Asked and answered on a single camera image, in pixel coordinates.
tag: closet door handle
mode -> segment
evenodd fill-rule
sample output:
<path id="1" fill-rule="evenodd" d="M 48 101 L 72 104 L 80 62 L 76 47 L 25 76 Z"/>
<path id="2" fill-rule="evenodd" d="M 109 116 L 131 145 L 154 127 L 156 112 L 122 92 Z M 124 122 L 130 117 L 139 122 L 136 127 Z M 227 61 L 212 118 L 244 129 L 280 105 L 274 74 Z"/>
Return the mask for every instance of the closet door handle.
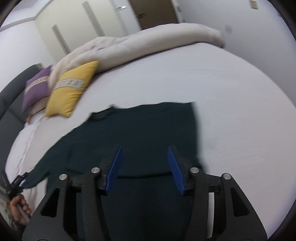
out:
<path id="1" fill-rule="evenodd" d="M 121 6 L 121 7 L 117 7 L 115 10 L 118 12 L 118 11 L 126 9 L 126 8 L 127 8 L 127 6 Z"/>
<path id="2" fill-rule="evenodd" d="M 143 18 L 143 17 L 145 17 L 146 16 L 146 13 L 141 13 L 141 14 L 138 14 L 137 15 L 137 17 L 139 18 L 139 19 L 141 19 L 141 18 Z"/>
<path id="3" fill-rule="evenodd" d="M 100 25 L 100 23 L 98 22 L 98 20 L 97 20 L 97 18 L 96 18 L 96 16 L 95 16 L 95 14 L 94 14 L 94 12 L 93 12 L 91 6 L 89 5 L 89 2 L 88 2 L 88 1 L 85 1 L 84 3 L 82 3 L 82 6 L 83 6 L 83 8 L 84 8 L 84 10 L 85 10 L 85 12 L 86 12 L 86 14 L 87 14 L 87 16 L 88 16 L 88 18 L 89 18 L 91 24 L 92 24 L 92 26 L 94 27 L 94 29 L 95 29 L 97 35 L 98 35 L 99 37 L 100 37 L 100 36 L 105 36 L 105 33 L 104 33 L 104 31 L 102 30 L 101 25 Z"/>
<path id="4" fill-rule="evenodd" d="M 57 40 L 59 41 L 59 43 L 60 43 L 62 49 L 64 50 L 65 54 L 69 54 L 69 53 L 71 53 L 71 50 L 69 49 L 69 47 L 68 47 L 66 41 L 64 40 L 64 38 L 63 38 L 61 32 L 59 31 L 57 25 L 54 25 L 54 26 L 52 27 L 52 30 L 53 30 L 54 35 L 56 36 Z"/>

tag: mattress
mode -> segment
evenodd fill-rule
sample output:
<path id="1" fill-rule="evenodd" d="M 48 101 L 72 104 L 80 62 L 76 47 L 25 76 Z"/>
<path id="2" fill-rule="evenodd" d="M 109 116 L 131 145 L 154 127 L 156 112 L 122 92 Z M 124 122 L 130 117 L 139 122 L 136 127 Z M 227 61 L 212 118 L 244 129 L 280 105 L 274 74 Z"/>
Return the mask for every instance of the mattress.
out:
<path id="1" fill-rule="evenodd" d="M 17 175 L 23 174 L 20 171 L 21 167 L 43 116 L 44 111 L 40 111 L 32 116 L 30 123 L 26 122 L 24 128 L 19 132 L 13 142 L 5 165 L 5 172 L 9 182 L 12 182 Z"/>
<path id="2" fill-rule="evenodd" d="M 111 104 L 129 108 L 160 102 L 195 102 L 198 153 L 206 173 L 230 173 L 271 236 L 296 198 L 296 111 L 263 72 L 210 44 L 153 54 L 95 76 L 69 119 L 40 120 L 20 172 L 32 170 L 91 112 Z M 46 180 L 25 190 L 32 209 L 45 186 Z"/>

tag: dark gray headboard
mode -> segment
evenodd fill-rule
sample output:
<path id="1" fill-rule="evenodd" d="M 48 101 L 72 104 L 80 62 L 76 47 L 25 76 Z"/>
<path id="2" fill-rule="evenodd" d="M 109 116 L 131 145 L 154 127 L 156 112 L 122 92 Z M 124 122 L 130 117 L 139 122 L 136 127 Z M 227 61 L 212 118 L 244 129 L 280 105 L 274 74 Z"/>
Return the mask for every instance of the dark gray headboard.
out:
<path id="1" fill-rule="evenodd" d="M 15 77 L 0 92 L 0 171 L 5 168 L 11 146 L 18 133 L 24 128 L 28 113 L 21 112 L 25 84 L 42 69 L 35 64 Z"/>

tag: door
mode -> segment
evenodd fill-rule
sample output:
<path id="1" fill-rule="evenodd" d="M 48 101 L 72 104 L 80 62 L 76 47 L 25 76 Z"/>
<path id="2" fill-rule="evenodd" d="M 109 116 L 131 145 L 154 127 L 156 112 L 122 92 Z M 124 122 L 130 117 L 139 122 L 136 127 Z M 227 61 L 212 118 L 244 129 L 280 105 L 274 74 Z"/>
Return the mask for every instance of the door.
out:
<path id="1" fill-rule="evenodd" d="M 124 37 L 127 35 L 113 2 L 110 0 L 87 1 L 106 36 Z"/>
<path id="2" fill-rule="evenodd" d="M 171 0 L 129 0 L 142 30 L 168 23 L 178 23 Z"/>
<path id="3" fill-rule="evenodd" d="M 128 0 L 113 0 L 113 2 L 128 35 L 141 31 L 141 26 L 130 2 Z"/>
<path id="4" fill-rule="evenodd" d="M 40 35 L 56 61 L 98 36 L 81 3 L 83 0 L 54 0 L 36 18 Z"/>

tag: beige comforter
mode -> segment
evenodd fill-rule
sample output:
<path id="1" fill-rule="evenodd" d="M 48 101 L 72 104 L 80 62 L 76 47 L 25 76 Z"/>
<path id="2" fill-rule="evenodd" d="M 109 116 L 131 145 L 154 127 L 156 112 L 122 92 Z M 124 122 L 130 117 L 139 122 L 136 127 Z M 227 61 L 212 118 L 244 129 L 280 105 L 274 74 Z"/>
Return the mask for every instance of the beige comforter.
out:
<path id="1" fill-rule="evenodd" d="M 196 23 L 160 25 L 122 38 L 97 37 L 75 49 L 54 67 L 49 87 L 52 90 L 62 73 L 99 60 L 100 73 L 148 54 L 205 42 L 223 46 L 221 32 Z"/>

